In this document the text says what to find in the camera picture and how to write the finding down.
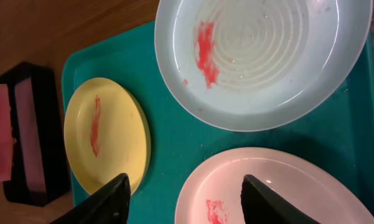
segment dish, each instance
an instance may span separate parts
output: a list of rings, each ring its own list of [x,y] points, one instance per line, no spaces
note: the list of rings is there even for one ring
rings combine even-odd
[[[319,223],[374,223],[365,206],[343,184],[317,166],[285,152],[247,147],[203,162],[185,182],[175,224],[244,223],[241,186],[254,175]]]
[[[120,173],[128,174],[134,193],[149,165],[145,115],[133,96],[106,78],[77,88],[65,115],[64,139],[70,167],[89,194]]]
[[[313,110],[363,49],[372,1],[161,0],[155,50],[174,98],[232,131],[276,128]]]

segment red paint mark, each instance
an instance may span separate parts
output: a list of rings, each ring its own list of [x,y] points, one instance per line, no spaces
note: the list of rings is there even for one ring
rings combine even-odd
[[[212,40],[213,28],[214,22],[200,22],[198,28],[199,60],[197,61],[197,66],[205,76],[208,89],[212,87],[212,83],[217,83],[217,77],[220,73],[212,58],[214,47]]]
[[[95,115],[93,117],[93,122],[91,124],[91,134],[90,134],[90,144],[93,148],[93,153],[95,157],[98,156],[100,152],[100,146],[98,145],[98,125],[101,115],[101,101],[98,95],[95,98]]]
[[[227,224],[228,217],[224,212],[223,202],[220,200],[206,200],[207,219],[211,224]]]

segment red smear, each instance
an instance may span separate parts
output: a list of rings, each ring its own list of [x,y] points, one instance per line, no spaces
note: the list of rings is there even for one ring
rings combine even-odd
[[[217,77],[220,73],[212,58],[214,46],[212,40],[213,28],[214,22],[200,22],[198,28],[199,60],[197,61],[197,66],[205,76],[208,89],[212,87],[212,83],[217,83]]]
[[[95,157],[98,156],[100,152],[100,146],[98,145],[98,124],[100,121],[101,115],[101,102],[98,95],[95,98],[95,115],[93,118],[93,123],[91,124],[91,135],[90,135],[90,144],[93,148],[93,153]]]
[[[206,200],[207,219],[211,224],[227,224],[227,214],[224,212],[223,202],[220,200]]]

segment teal tray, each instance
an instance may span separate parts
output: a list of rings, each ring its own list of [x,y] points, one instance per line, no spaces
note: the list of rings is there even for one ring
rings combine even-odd
[[[374,59],[372,36],[346,81],[305,117],[280,128],[237,133],[211,127],[184,110],[157,67],[154,23],[72,54],[62,73],[65,110],[73,92],[95,78],[112,79],[141,104],[152,138],[151,163],[131,197],[128,223],[173,223],[179,192],[204,160],[227,149],[260,146],[297,155],[350,189],[374,216]],[[73,199],[88,197],[72,174]]]

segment brown wooden surface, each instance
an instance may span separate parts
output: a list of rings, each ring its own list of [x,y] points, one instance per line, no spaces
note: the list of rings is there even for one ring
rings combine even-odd
[[[53,68],[63,111],[60,79],[68,56],[154,20],[158,2],[0,0],[0,74],[23,60]],[[374,13],[372,31],[374,44]],[[44,208],[9,203],[0,184],[0,223],[48,223],[71,208],[71,193]]]

